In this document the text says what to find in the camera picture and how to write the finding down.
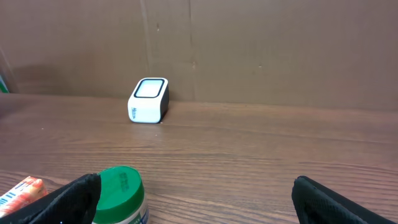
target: green bottle cap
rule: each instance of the green bottle cap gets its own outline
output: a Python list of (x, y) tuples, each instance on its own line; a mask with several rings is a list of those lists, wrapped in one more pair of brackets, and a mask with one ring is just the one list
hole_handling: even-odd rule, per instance
[(117, 166), (99, 173), (101, 197), (94, 222), (117, 223), (132, 215), (144, 201), (144, 186), (137, 170)]

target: device screen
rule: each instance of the device screen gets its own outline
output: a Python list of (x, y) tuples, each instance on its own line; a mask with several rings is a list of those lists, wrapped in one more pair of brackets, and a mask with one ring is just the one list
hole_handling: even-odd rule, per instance
[(163, 80), (144, 80), (139, 85), (136, 97), (156, 97), (163, 85)]

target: black side of cube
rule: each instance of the black side of cube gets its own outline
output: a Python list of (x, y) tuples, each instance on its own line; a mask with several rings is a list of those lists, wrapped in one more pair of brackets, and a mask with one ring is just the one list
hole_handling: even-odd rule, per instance
[(163, 94), (162, 101), (160, 101), (160, 121), (162, 121), (164, 115), (166, 114), (167, 110), (169, 109), (169, 84), (167, 84), (166, 89)]

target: brown wall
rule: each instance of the brown wall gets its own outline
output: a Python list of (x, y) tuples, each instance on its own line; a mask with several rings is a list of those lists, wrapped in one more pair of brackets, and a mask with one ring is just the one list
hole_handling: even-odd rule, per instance
[(396, 0), (0, 0), (21, 93), (398, 110)]

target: container with green lid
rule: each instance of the container with green lid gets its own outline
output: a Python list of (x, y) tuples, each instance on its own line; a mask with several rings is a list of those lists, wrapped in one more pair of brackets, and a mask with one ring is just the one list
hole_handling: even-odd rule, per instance
[(128, 166), (117, 166), (99, 175), (101, 197), (93, 223), (146, 224), (148, 206), (138, 171)]

